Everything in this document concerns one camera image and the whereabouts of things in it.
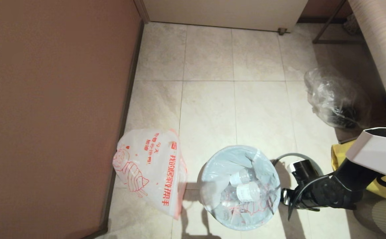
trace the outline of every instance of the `yellow bag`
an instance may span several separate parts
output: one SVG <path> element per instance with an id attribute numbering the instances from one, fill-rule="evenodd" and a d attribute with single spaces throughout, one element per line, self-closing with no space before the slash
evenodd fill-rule
<path id="1" fill-rule="evenodd" d="M 346 151 L 348 151 L 354 142 L 355 140 L 341 145 L 332 145 L 331 166 L 333 170 L 336 170 L 342 164 L 346 158 Z M 367 190 L 386 198 L 386 187 L 381 186 L 378 182 L 376 182 L 376 180 L 370 183 L 370 185 L 367 187 Z"/>

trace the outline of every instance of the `printed cartoon drawing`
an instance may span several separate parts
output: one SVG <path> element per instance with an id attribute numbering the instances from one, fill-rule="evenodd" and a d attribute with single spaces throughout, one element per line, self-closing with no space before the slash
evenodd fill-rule
<path id="1" fill-rule="evenodd" d="M 113 159 L 113 165 L 116 171 L 124 174 L 125 180 L 130 192 L 135 192 L 138 197 L 147 196 L 143 188 L 149 183 L 149 180 L 143 177 L 137 165 L 130 160 L 130 154 L 125 149 L 119 149 Z"/>

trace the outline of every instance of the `brown wall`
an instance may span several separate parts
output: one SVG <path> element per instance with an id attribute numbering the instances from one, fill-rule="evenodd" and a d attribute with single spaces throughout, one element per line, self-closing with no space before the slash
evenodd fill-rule
<path id="1" fill-rule="evenodd" d="M 305 18 L 329 18 L 333 14 L 337 5 L 339 5 L 341 0 L 308 0 L 307 5 L 305 6 L 301 17 Z M 352 14 L 352 9 L 349 6 L 349 3 L 343 5 L 340 12 L 337 14 L 336 18 L 346 18 Z"/>
<path id="2" fill-rule="evenodd" d="M 0 1 L 0 238 L 99 229 L 139 26 L 132 0 Z"/>

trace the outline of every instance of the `baseboard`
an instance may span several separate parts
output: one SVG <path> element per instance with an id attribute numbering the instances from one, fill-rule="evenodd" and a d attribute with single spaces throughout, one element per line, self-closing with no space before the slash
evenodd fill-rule
<path id="1" fill-rule="evenodd" d="M 143 29 L 144 29 L 144 22 L 142 21 L 140 24 L 140 31 L 139 35 L 137 37 L 137 43 L 136 43 L 136 48 L 134 50 L 134 55 L 131 60 L 131 67 L 130 67 L 130 74 L 129 74 L 129 81 L 128 81 L 128 88 L 127 88 L 127 96 L 125 100 L 125 105 L 122 113 L 122 120 L 121 120 L 121 130 L 119 133 L 119 138 L 121 138 L 124 135 L 125 131 L 125 124 L 127 123 L 127 116 L 128 116 L 128 108 L 130 106 L 130 100 L 131 100 L 131 94 L 133 91 L 133 86 L 134 86 L 134 77 L 136 74 L 137 70 L 137 62 L 139 59 L 139 54 L 140 54 L 140 46 L 141 46 L 141 40 L 143 36 Z M 113 195 L 113 189 L 114 189 L 114 184 L 115 184 L 115 177 L 116 177 L 116 172 L 115 170 L 112 169 L 112 175 L 111 175 L 111 180 L 109 184 L 109 190 L 108 190 L 108 195 L 106 199 L 106 205 L 105 205 L 105 210 L 104 210 L 104 219 L 102 226 L 100 227 L 100 230 L 83 237 L 82 239 L 94 239 L 98 236 L 102 236 L 108 232 L 108 222 L 109 222 L 109 212 L 111 209 L 111 201 L 112 201 L 112 195 Z"/>
<path id="2" fill-rule="evenodd" d="M 300 17 L 298 23 L 326 23 L 328 18 L 325 17 Z M 343 24 L 346 22 L 346 18 L 333 18 L 331 23 L 334 24 Z"/>

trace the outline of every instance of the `clear plastic bag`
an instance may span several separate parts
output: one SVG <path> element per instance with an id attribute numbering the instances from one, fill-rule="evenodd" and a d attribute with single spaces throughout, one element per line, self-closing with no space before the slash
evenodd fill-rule
<path id="1" fill-rule="evenodd" d="M 368 128 L 371 102 L 362 88 L 330 67 L 305 73 L 312 111 L 332 127 Z"/>
<path id="2" fill-rule="evenodd" d="M 231 186 L 230 176 L 245 168 L 253 169 L 259 181 L 259 200 L 228 200 L 223 192 Z M 280 202 L 280 180 L 274 166 L 260 150 L 249 146 L 229 146 L 217 152 L 206 163 L 200 180 L 201 203 L 205 209 L 234 230 L 252 230 L 265 224 Z"/>
<path id="3" fill-rule="evenodd" d="M 174 130 L 131 130 L 118 142 L 112 163 L 131 193 L 178 219 L 187 169 Z"/>

